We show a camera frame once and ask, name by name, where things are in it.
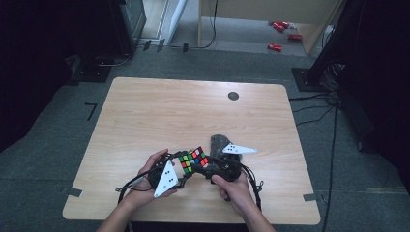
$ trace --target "gray carpet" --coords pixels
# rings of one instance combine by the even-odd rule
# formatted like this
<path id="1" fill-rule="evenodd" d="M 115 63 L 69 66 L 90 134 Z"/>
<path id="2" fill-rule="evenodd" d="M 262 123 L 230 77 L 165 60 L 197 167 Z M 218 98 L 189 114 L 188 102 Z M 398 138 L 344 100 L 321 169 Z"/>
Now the gray carpet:
<path id="1" fill-rule="evenodd" d="M 173 78 L 251 83 L 286 87 L 289 98 L 300 93 L 291 68 L 309 68 L 314 58 L 282 54 L 189 50 L 165 47 L 138 49 L 125 65 L 114 67 L 105 84 L 63 86 L 30 132 L 0 154 L 0 231 L 93 231 L 102 223 L 66 220 L 67 196 L 116 76 Z M 91 119 L 91 105 L 98 107 Z M 292 101 L 293 110 L 326 105 L 323 99 Z M 295 122 L 320 118 L 328 108 L 295 112 Z M 313 226 L 275 225 L 278 231 L 321 231 L 326 212 L 335 110 L 321 121 L 298 126 L 307 169 L 318 196 L 322 221 Z M 396 169 L 377 154 L 357 150 L 357 138 L 343 110 L 337 112 L 334 179 L 327 231 L 408 231 L 410 198 Z M 144 224 L 136 231 L 167 231 L 169 225 Z"/>

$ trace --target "wooden table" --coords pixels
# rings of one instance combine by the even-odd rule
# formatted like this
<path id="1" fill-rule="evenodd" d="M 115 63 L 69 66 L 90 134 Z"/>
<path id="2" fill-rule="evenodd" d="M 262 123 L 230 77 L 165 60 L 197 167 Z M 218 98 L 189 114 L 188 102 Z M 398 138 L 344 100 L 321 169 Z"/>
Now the wooden table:
<path id="1" fill-rule="evenodd" d="M 236 92 L 239 99 L 228 98 Z M 264 182 L 262 210 L 273 224 L 316 224 L 320 220 L 286 90 L 281 85 L 118 77 L 114 79 L 63 215 L 106 219 L 118 199 L 116 188 L 133 178 L 149 155 L 202 146 L 223 134 L 256 148 L 242 162 Z M 178 176 L 182 168 L 175 160 Z M 200 174 L 168 198 L 139 210 L 135 221 L 243 223 L 218 187 Z"/>

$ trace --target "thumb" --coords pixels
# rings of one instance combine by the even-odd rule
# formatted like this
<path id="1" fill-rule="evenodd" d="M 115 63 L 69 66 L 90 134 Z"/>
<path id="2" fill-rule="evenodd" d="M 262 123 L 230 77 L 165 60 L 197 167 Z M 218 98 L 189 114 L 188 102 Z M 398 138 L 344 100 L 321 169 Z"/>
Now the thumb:
<path id="1" fill-rule="evenodd" d="M 215 182 L 215 184 L 223 189 L 225 189 L 226 185 L 228 184 L 227 181 L 225 181 L 225 179 L 223 179 L 221 176 L 219 175 L 213 175 L 212 176 L 212 181 Z"/>

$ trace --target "rubik's cube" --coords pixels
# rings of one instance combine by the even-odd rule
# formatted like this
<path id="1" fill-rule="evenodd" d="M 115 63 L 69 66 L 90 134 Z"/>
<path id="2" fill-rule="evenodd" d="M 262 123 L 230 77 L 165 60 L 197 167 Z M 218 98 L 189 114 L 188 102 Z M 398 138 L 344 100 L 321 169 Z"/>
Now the rubik's cube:
<path id="1" fill-rule="evenodd" d="M 179 161 L 182 168 L 184 169 L 184 172 L 187 174 L 192 172 L 192 163 L 205 166 L 205 164 L 208 163 L 208 158 L 206 157 L 202 148 L 198 147 L 195 150 L 188 152 L 186 155 L 179 157 Z"/>

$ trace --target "wire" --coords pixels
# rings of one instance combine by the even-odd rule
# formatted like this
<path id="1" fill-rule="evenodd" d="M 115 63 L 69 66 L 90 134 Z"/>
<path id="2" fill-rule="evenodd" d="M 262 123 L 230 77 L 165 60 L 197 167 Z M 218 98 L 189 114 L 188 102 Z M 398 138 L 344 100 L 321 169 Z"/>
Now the wire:
<path id="1" fill-rule="evenodd" d="M 318 94 L 318 95 L 313 95 L 313 96 L 309 96 L 309 97 L 301 97 L 301 98 L 290 98 L 290 101 L 302 101 L 302 100 L 309 100 L 309 99 L 316 99 L 317 97 L 321 97 L 321 96 L 330 96 L 329 93 L 327 94 Z"/>
<path id="2" fill-rule="evenodd" d="M 325 107 L 328 107 L 329 105 L 316 105 L 316 106 L 308 106 L 308 107 L 303 107 L 303 108 L 300 108 L 300 109 L 298 109 L 298 110 L 292 110 L 292 113 L 297 113 L 297 112 L 301 112 L 302 110 L 305 110 L 305 109 L 310 109 L 310 108 L 325 108 Z"/>
<path id="3" fill-rule="evenodd" d="M 130 189 L 132 187 L 132 182 L 134 182 L 135 180 L 137 180 L 141 177 L 144 177 L 145 175 L 147 175 L 148 173 L 150 173 L 154 170 L 157 170 L 157 168 L 151 168 L 150 170 L 148 170 L 146 172 L 143 172 L 143 173 L 137 175 L 136 177 L 134 177 L 132 180 L 128 181 L 126 184 L 124 184 L 123 187 L 117 188 L 116 191 L 120 191 L 120 196 L 118 197 L 118 204 L 123 200 L 124 194 L 126 193 L 126 190 Z"/>
<path id="4" fill-rule="evenodd" d="M 298 124 L 296 124 L 296 126 L 300 126 L 301 124 L 319 122 L 319 121 L 322 120 L 322 119 L 326 116 L 326 114 L 328 114 L 329 111 L 331 111 L 333 108 L 335 108 L 335 106 L 330 107 L 330 108 L 322 115 L 322 117 L 320 117 L 319 119 L 315 119 L 315 120 L 310 120 L 310 121 L 305 121 L 305 122 L 302 122 L 302 123 L 298 123 Z"/>
<path id="5" fill-rule="evenodd" d="M 214 8 L 214 23 L 212 23 L 212 20 L 211 20 L 211 18 L 210 18 L 210 22 L 211 22 L 212 30 L 213 30 L 213 32 L 214 32 L 214 36 L 212 37 L 212 39 L 211 39 L 211 41 L 208 43 L 208 45 L 203 46 L 203 47 L 199 47 L 200 49 L 205 49 L 205 48 L 210 47 L 210 46 L 214 43 L 214 41 L 216 40 L 216 38 L 217 38 L 217 29 L 216 29 L 216 25 L 215 25 L 215 21 L 216 21 L 216 19 L 217 19 L 217 11 L 218 11 L 218 0 L 215 2 L 215 8 Z"/>
<path id="6" fill-rule="evenodd" d="M 194 46 L 194 47 L 190 47 L 190 49 L 206 49 L 210 47 L 217 40 L 217 28 L 216 28 L 217 11 L 218 11 L 218 0 L 215 2 L 214 18 L 209 17 L 211 27 L 214 33 L 210 42 L 205 46 Z M 135 49 L 140 48 L 142 46 L 145 46 L 145 44 L 138 44 Z M 178 45 L 163 45 L 163 46 L 170 47 L 170 48 L 183 48 L 182 46 L 178 46 Z"/>
<path id="7" fill-rule="evenodd" d="M 262 188 L 263 182 L 260 183 L 259 187 L 256 185 L 256 178 L 252 170 L 248 168 L 247 166 L 243 165 L 240 163 L 244 171 L 247 173 L 248 180 L 250 182 L 250 185 L 252 186 L 253 189 L 253 194 L 255 195 L 255 201 L 256 201 L 256 206 L 259 208 L 259 210 L 262 212 L 262 200 L 260 199 L 259 196 L 259 191 Z"/>
<path id="8" fill-rule="evenodd" d="M 102 58 L 101 56 L 97 56 L 95 59 L 98 60 Z M 129 54 L 127 54 L 127 58 L 125 61 L 118 63 L 118 64 L 112 64 L 112 65 L 105 65 L 105 64 L 97 64 L 97 66 L 102 66 L 102 67 L 116 67 L 116 66 L 122 66 L 124 65 L 127 61 L 129 61 L 131 58 L 131 56 Z"/>
<path id="9" fill-rule="evenodd" d="M 328 216 L 329 216 L 329 209 L 331 207 L 331 199 L 332 199 L 332 189 L 333 189 L 333 169 L 334 169 L 334 157 L 335 157 L 335 143 L 336 143 L 336 131 L 337 131 L 337 107 L 335 109 L 335 118 L 334 118 L 334 132 L 333 132 L 333 139 L 332 139 L 332 151 L 331 151 L 331 165 L 329 170 L 329 194 L 328 194 L 328 206 L 326 207 L 325 217 L 323 219 L 323 227 L 322 232 L 326 231 L 326 227 L 328 224 Z"/>

